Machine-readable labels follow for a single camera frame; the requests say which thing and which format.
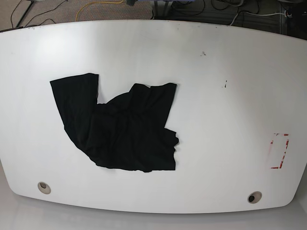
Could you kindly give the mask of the black tripod stand leg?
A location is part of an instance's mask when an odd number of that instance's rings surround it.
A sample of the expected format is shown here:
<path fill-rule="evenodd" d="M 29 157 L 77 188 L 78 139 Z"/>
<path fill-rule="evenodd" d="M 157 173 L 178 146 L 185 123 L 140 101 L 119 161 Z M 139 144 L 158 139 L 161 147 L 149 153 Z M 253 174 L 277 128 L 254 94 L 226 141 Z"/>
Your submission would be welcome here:
<path fill-rule="evenodd" d="M 25 9 L 25 11 L 23 12 L 23 14 L 21 15 L 19 21 L 16 24 L 16 27 L 20 27 L 22 22 L 24 21 L 24 19 L 26 18 L 26 16 L 28 15 L 28 13 L 30 12 L 30 10 L 32 9 L 32 7 L 35 4 L 35 0 L 30 0 L 29 5 L 27 6 L 27 8 Z"/>

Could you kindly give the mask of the black t-shirt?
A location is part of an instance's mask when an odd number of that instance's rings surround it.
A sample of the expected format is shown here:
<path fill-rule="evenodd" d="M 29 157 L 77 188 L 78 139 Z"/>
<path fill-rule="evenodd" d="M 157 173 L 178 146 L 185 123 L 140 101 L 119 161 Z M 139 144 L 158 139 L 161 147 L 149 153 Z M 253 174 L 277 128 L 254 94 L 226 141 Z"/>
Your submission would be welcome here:
<path fill-rule="evenodd" d="M 64 130 L 97 166 L 127 171 L 173 171 L 176 133 L 165 127 L 177 85 L 134 84 L 98 103 L 99 76 L 87 73 L 50 82 Z"/>

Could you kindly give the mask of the red tape rectangle marking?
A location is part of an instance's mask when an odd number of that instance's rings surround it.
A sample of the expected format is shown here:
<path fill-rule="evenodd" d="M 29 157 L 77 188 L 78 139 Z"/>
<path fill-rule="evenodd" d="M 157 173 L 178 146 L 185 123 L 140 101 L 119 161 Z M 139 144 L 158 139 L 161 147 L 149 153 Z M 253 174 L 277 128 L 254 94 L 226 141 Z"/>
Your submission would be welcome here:
<path fill-rule="evenodd" d="M 270 169 L 282 168 L 290 140 L 289 134 L 274 133 L 270 142 L 267 163 Z"/>

